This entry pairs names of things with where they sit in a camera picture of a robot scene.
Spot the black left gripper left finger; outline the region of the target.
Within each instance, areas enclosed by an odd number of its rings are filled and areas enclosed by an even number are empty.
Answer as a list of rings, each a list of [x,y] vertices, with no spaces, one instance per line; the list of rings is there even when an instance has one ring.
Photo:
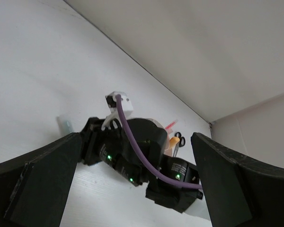
[[[58,227],[81,154],[71,133],[0,163],[0,227]]]

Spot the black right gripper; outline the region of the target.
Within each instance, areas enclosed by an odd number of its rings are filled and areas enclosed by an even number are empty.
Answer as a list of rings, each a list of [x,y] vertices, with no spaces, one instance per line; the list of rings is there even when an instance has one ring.
[[[89,118],[80,132],[81,162],[87,166],[104,162],[135,187],[142,185],[142,168],[130,164],[122,154],[124,139],[120,122],[114,118],[102,129],[103,122],[97,117]]]

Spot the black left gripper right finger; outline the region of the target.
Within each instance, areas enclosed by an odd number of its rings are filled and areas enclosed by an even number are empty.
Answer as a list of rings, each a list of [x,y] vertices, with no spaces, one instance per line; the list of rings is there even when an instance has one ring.
[[[191,144],[212,226],[284,227],[284,168],[201,133],[193,133]]]

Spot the green highlighter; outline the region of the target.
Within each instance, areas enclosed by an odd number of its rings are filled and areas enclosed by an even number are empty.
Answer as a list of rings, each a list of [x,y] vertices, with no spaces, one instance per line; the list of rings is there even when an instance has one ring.
[[[74,132],[72,123],[66,115],[60,115],[56,120],[62,137]]]

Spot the pink highlighter pen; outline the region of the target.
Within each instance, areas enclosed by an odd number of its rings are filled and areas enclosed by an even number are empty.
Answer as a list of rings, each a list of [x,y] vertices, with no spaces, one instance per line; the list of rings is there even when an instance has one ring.
[[[177,122],[178,122],[178,120],[174,120],[173,122],[171,122],[170,124],[168,124],[168,125],[165,127],[165,129],[166,129],[166,130],[171,129]]]

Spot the black handled scissors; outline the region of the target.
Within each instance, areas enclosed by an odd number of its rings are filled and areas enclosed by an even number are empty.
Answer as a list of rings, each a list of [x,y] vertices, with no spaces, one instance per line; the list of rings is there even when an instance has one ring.
[[[173,157],[176,157],[178,154],[178,149],[185,146],[186,139],[182,136],[180,132],[175,133],[175,137],[179,139],[179,142],[175,145],[174,151],[173,151]]]

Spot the white round divided organizer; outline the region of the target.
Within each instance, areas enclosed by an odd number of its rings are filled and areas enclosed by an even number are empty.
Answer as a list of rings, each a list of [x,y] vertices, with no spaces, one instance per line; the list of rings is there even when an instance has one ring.
[[[170,138],[170,134],[173,132],[173,129],[169,129],[169,130],[166,130],[165,127],[166,126],[163,126],[161,123],[159,123],[157,120],[154,120],[152,119],[152,122],[155,123],[155,125],[159,128],[163,128],[166,132],[167,132],[167,140],[166,140],[166,144],[165,144],[165,150],[164,150],[164,154],[165,155],[168,155],[168,156],[173,156],[173,151],[171,151],[169,149],[169,140],[171,139]]]

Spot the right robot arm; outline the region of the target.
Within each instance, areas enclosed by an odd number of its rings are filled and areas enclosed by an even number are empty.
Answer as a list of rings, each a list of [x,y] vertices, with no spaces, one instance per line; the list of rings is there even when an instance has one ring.
[[[147,183],[145,197],[155,204],[210,220],[201,190],[178,188],[154,176],[137,157],[120,121],[114,118],[101,129],[103,122],[103,119],[89,118],[80,132],[81,159],[85,165],[103,161],[133,186]],[[200,183],[196,165],[165,155],[167,132],[163,128],[149,119],[133,118],[127,122],[144,156],[160,173],[181,183]]]

